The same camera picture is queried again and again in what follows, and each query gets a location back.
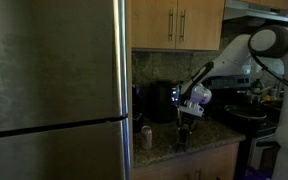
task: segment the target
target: backsplash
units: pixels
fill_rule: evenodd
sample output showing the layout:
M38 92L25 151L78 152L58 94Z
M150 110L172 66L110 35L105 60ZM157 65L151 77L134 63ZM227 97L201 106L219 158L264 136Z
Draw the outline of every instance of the backsplash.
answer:
M201 68L205 63L218 57L225 47L240 34L236 29L223 26L220 49L218 51L190 51L190 52L148 52L133 51L132 71L133 84L139 85L143 99L147 95L150 83L157 80L171 80L175 83L189 81L195 69ZM278 73L284 72L282 61L269 61L265 63ZM251 82L260 78L266 87L277 84L278 81L267 72L260 70L257 63L252 60Z

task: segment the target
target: bottle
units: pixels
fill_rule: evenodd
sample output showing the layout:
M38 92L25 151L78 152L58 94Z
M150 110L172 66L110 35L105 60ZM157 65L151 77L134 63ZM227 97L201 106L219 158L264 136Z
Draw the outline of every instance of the bottle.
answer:
M268 95L269 95L269 96L272 96L272 97L276 97L276 95L277 95L276 85L274 85L273 88L271 88L271 89L268 91Z
M256 79L256 81L251 84L251 93L253 94L260 94L262 89L264 89L264 84L260 79Z

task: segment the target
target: can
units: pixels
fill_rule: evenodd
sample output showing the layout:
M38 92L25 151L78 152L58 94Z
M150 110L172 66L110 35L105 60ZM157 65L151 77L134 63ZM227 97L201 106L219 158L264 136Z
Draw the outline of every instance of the can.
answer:
M271 88L271 89L268 91L268 95L269 95L269 96L276 97L276 95L277 95L277 88Z
M152 128L150 126L143 126L141 130L141 145L143 149L149 150L152 148Z

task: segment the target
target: lower cabinet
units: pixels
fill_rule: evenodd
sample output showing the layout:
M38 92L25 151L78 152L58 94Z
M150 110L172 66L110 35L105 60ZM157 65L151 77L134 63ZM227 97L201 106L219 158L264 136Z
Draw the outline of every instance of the lower cabinet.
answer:
M232 180L239 143L134 169L134 180Z

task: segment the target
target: stainless steel refrigerator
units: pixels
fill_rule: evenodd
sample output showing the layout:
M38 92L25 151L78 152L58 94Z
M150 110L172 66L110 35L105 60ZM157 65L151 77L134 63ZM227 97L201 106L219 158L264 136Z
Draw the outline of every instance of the stainless steel refrigerator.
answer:
M0 0L0 180L129 179L123 0Z

